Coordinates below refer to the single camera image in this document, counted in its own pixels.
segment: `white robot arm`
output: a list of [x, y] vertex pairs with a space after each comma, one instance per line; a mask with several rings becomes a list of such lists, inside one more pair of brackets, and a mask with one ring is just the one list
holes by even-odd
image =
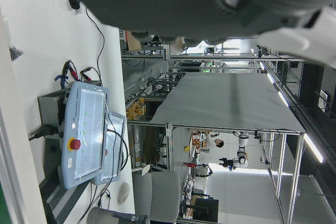
[[239, 140], [239, 147], [237, 151], [237, 158], [232, 158], [231, 160], [228, 160], [227, 158], [221, 158], [220, 161], [223, 161], [222, 165], [223, 167], [228, 167], [230, 171], [240, 167], [240, 168], [246, 168], [248, 166], [248, 160], [245, 152], [245, 146], [248, 143], [248, 134], [246, 132], [241, 132], [238, 135]]

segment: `gray chair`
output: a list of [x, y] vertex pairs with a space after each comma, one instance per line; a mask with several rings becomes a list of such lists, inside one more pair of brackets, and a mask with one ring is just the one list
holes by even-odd
[[134, 207], [149, 220], [175, 222], [181, 200], [180, 178], [175, 172], [133, 174]]

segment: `person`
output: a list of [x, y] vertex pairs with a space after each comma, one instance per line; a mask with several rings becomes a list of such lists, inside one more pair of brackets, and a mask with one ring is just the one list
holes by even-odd
[[207, 149], [203, 149], [201, 150], [201, 152], [209, 153], [210, 148], [213, 148], [215, 146], [218, 148], [222, 148], [224, 146], [224, 141], [219, 138], [214, 139], [217, 136], [219, 136], [219, 133], [208, 134], [206, 138], [206, 148]]

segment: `fluorescent light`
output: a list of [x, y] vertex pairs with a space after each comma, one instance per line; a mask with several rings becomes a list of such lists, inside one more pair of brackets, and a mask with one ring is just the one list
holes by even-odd
[[315, 154], [316, 158], [319, 160], [320, 163], [323, 162], [322, 154], [319, 152], [319, 150], [316, 148], [316, 145], [314, 145], [313, 141], [310, 139], [310, 137], [305, 133], [303, 135], [303, 138], [306, 140], [306, 143], [311, 148], [313, 153]]
[[248, 65], [248, 61], [224, 61], [227, 65]]
[[265, 70], [265, 66], [262, 62], [260, 62], [260, 67], [261, 67], [262, 70]]
[[283, 95], [280, 91], [278, 92], [278, 94], [279, 94], [280, 98], [282, 99], [283, 103], [284, 103], [287, 107], [289, 107], [289, 105], [288, 105], [288, 103], [287, 103], [287, 101], [286, 101], [284, 95]]
[[269, 73], [267, 73], [267, 77], [268, 77], [269, 81], [273, 84], [274, 79], [272, 78], [272, 76]]

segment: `red emergency stop button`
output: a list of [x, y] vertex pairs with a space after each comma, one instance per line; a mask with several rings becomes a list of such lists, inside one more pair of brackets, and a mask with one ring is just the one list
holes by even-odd
[[75, 151], [78, 150], [80, 148], [80, 140], [78, 139], [71, 140], [70, 148]]

